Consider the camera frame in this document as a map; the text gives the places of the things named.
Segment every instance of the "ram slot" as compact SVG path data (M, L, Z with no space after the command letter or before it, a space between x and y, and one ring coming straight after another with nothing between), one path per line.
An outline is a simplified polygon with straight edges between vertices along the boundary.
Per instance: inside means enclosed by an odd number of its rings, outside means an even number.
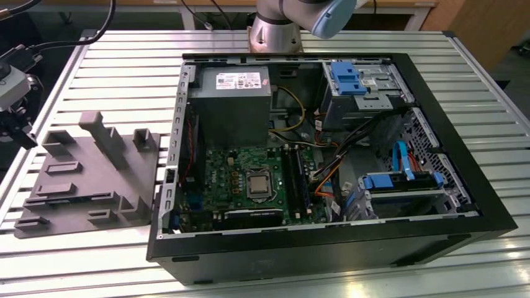
M307 209L311 206L299 150L294 148L283 150L282 167L285 188L287 191L289 213L297 218L297 214L307 214Z

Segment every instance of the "blue cable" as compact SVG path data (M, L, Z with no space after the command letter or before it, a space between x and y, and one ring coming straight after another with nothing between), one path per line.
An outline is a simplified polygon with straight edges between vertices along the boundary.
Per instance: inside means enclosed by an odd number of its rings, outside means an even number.
M398 154L401 155L401 163L403 165L403 171L407 175L409 180L414 180L414 174L411 170L411 164L409 162L409 154L407 154L407 144L403 141L397 141L394 144L394 149L391 151L391 167L393 171L399 171L399 158Z

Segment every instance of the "wooden cabinet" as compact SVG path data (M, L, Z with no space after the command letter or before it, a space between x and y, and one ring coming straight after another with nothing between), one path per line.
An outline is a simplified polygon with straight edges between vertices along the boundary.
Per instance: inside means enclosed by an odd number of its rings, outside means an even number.
M422 30L451 30L492 70L530 29L529 0L441 0Z

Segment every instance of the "slotted aluminum surface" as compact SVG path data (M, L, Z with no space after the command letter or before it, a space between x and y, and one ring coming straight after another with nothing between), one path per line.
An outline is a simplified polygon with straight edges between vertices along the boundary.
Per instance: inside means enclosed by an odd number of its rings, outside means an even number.
M411 55L520 229L423 266L184 287L146 261L150 227L15 238L15 220L44 160L38 148L19 154L11 180L3 184L0 296L530 297L529 122L459 41L439 32L351 32L329 41L305 33L302 39L306 52ZM80 112L100 110L120 134L147 127L163 134L167 148L182 53L246 51L245 31L108 32L90 48L75 51L51 95L51 116L38 121L39 139L47 130L87 135L75 125ZM159 181L166 157L163 150Z

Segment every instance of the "green motherboard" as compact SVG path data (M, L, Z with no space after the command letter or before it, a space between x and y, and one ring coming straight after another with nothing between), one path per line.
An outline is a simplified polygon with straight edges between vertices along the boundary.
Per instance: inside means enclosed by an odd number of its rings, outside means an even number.
M313 150L301 150L305 171L315 170ZM283 179L282 148L241 148L209 150L206 156L206 188L203 193L205 210L282 209L283 225L321 223L326 221L325 203L311 204L306 216L293 216L289 212L289 198ZM251 199L249 176L267 174L271 196Z

